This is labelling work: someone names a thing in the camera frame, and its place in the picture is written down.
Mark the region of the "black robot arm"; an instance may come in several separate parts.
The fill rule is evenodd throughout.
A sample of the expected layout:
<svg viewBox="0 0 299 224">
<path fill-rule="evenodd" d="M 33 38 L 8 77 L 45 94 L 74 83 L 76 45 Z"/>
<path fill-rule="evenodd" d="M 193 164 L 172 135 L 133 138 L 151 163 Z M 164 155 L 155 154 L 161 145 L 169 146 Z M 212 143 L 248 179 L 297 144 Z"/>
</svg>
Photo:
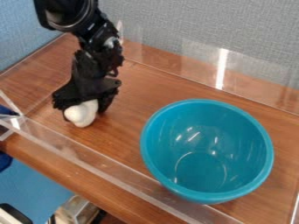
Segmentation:
<svg viewBox="0 0 299 224">
<path fill-rule="evenodd" d="M 89 125 L 107 111 L 121 80 L 123 46 L 117 28 L 99 9 L 99 0 L 32 0 L 41 27 L 70 33 L 78 40 L 70 77 L 52 93 L 52 106 L 76 126 Z"/>
</svg>

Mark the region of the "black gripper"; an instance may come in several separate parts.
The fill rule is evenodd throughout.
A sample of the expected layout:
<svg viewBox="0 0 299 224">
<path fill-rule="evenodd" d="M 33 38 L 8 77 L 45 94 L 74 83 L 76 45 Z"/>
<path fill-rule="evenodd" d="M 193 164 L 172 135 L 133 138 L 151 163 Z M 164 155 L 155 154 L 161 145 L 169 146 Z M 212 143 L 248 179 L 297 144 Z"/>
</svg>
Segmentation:
<svg viewBox="0 0 299 224">
<path fill-rule="evenodd" d="M 97 112 L 104 113 L 117 95 L 121 86 L 119 79 L 107 77 L 99 63 L 82 52 L 76 51 L 72 59 L 69 81 L 52 93 L 52 106 L 64 112 L 70 106 L 97 100 Z"/>
</svg>

